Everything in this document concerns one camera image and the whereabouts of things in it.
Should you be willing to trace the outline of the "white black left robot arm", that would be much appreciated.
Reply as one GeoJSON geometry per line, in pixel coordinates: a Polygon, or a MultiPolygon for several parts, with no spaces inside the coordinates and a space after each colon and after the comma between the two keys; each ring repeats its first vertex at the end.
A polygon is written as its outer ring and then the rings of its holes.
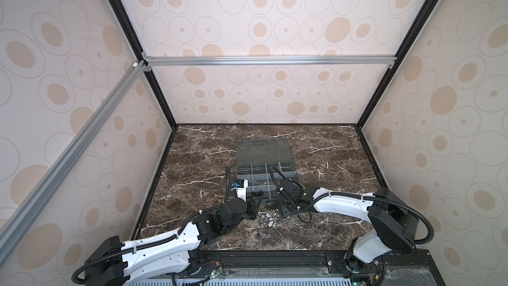
{"type": "Polygon", "coordinates": [[[242,221],[255,220],[261,201],[234,197],[187,217],[175,230],[150,238],[107,238],[71,276],[78,285],[132,285],[202,264],[201,247],[219,241],[242,221]]]}

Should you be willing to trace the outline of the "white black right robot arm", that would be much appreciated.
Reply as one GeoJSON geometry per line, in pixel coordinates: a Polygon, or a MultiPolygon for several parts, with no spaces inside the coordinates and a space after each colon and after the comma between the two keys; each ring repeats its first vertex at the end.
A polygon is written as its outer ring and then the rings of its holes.
{"type": "Polygon", "coordinates": [[[291,178],[275,181],[275,185],[293,213],[335,213],[372,225],[371,231],[353,240],[344,256],[352,272],[389,252],[409,254],[435,236],[434,227],[425,216],[386,188],[375,193],[348,193],[305,188],[291,178]]]}

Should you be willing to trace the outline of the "clear plastic organizer box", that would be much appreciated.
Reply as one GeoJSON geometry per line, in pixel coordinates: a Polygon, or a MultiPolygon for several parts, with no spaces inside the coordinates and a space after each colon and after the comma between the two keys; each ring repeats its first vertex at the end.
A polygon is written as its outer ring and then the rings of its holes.
{"type": "Polygon", "coordinates": [[[236,143],[236,175],[248,182],[248,196],[265,201],[280,201],[276,192],[282,177],[271,172],[275,167],[285,177],[298,181],[297,167],[287,137],[249,138],[236,143]]]}

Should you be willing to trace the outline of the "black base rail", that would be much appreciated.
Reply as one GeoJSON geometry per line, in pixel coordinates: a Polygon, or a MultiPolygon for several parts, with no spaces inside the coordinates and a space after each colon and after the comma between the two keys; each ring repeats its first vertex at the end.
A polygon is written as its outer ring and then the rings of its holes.
{"type": "Polygon", "coordinates": [[[347,270],[344,251],[202,251],[178,274],[139,285],[444,285],[427,250],[388,253],[347,270]]]}

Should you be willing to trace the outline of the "horizontal aluminium frame bar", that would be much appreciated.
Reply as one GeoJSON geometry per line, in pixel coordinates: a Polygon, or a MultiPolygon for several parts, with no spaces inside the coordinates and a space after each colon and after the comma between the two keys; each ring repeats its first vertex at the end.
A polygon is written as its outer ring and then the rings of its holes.
{"type": "Polygon", "coordinates": [[[289,66],[393,64],[395,55],[147,57],[149,66],[289,66]]]}

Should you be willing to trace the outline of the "diagonal aluminium frame bar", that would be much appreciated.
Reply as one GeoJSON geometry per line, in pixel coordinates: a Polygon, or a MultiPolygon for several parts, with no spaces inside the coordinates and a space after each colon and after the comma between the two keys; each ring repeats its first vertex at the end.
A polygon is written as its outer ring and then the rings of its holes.
{"type": "Polygon", "coordinates": [[[147,65],[148,63],[145,60],[139,60],[131,67],[8,221],[1,231],[1,265],[4,265],[9,259],[14,249],[42,213],[133,83],[144,72],[147,65]]]}

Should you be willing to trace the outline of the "black left corner post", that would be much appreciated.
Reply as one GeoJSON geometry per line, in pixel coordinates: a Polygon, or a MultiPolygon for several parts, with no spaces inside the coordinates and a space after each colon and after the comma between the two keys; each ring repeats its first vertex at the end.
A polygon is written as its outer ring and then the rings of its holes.
{"type": "MultiPolygon", "coordinates": [[[[128,13],[123,5],[122,0],[108,0],[108,2],[111,6],[113,13],[115,14],[117,21],[119,22],[121,29],[123,30],[123,33],[136,59],[141,61],[147,61],[148,59],[144,55],[144,49],[139,41],[139,38],[136,34],[131,19],[128,16],[128,13]]],[[[144,75],[149,83],[149,86],[153,91],[153,94],[156,97],[159,106],[161,107],[161,110],[165,118],[169,123],[169,126],[172,129],[177,128],[178,124],[176,123],[176,120],[168,106],[168,103],[164,97],[160,84],[158,83],[153,70],[145,70],[144,75]]]]}

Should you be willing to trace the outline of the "black corner post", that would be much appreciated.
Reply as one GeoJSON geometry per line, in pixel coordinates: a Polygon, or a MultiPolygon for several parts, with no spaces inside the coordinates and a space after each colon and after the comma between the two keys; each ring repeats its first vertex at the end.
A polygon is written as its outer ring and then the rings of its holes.
{"type": "Polygon", "coordinates": [[[396,60],[394,64],[386,70],[368,105],[363,111],[358,123],[356,124],[358,131],[361,131],[366,125],[374,109],[378,105],[381,97],[384,95],[385,91],[390,85],[392,78],[397,73],[398,68],[402,65],[404,59],[415,43],[417,37],[420,35],[432,12],[434,12],[438,2],[439,0],[425,0],[423,2],[423,5],[418,11],[415,21],[411,24],[406,36],[401,43],[401,46],[396,52],[396,60]]]}
{"type": "MultiPolygon", "coordinates": [[[[136,34],[131,19],[128,16],[128,13],[123,5],[122,0],[108,0],[108,2],[111,6],[113,13],[115,14],[117,21],[119,22],[121,29],[123,30],[123,33],[136,59],[141,61],[147,61],[148,59],[144,55],[144,49],[139,41],[139,38],[136,34]]],[[[159,106],[161,107],[161,110],[165,118],[169,123],[169,126],[172,129],[177,128],[178,124],[176,123],[176,120],[168,106],[168,103],[164,97],[160,84],[158,83],[153,70],[145,70],[144,75],[149,83],[149,86],[153,91],[153,94],[156,97],[159,106]]]]}

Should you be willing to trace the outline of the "black right corner post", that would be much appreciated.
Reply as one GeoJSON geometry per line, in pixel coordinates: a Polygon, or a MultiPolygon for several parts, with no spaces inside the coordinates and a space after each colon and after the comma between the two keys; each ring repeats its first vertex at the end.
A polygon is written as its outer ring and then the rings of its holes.
{"type": "Polygon", "coordinates": [[[401,43],[401,46],[396,52],[396,60],[394,64],[386,70],[368,105],[363,111],[358,123],[356,124],[358,131],[361,131],[366,125],[374,109],[378,105],[381,97],[384,95],[385,91],[390,85],[392,78],[397,73],[398,68],[402,65],[404,59],[415,43],[417,37],[420,35],[432,12],[434,12],[438,2],[439,0],[425,0],[423,2],[423,5],[418,11],[415,21],[411,24],[406,36],[401,43]]]}

